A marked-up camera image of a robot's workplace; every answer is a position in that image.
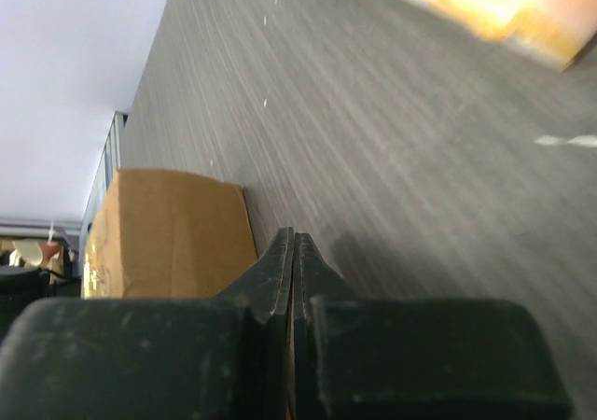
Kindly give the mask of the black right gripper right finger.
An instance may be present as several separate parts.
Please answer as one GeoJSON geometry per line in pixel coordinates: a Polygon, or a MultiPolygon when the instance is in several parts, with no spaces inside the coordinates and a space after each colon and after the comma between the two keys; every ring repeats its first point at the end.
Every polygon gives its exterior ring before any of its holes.
{"type": "Polygon", "coordinates": [[[295,237],[298,419],[568,419],[535,318],[497,299],[364,299],[295,237]]]}

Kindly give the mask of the brown cardboard express box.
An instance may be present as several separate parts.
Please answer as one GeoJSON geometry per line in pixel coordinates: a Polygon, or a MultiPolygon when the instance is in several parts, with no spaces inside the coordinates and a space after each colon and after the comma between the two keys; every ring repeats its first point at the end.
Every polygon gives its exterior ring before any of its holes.
{"type": "Polygon", "coordinates": [[[195,299],[257,260],[242,187],[163,169],[122,168],[85,246],[85,299],[195,299]]]}

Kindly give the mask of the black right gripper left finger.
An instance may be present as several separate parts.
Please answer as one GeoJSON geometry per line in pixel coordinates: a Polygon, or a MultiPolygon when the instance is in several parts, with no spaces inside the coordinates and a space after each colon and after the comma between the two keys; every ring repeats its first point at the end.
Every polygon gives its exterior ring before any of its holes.
{"type": "Polygon", "coordinates": [[[208,299],[51,298],[1,345],[5,419],[284,419],[295,233],[208,299]]]}

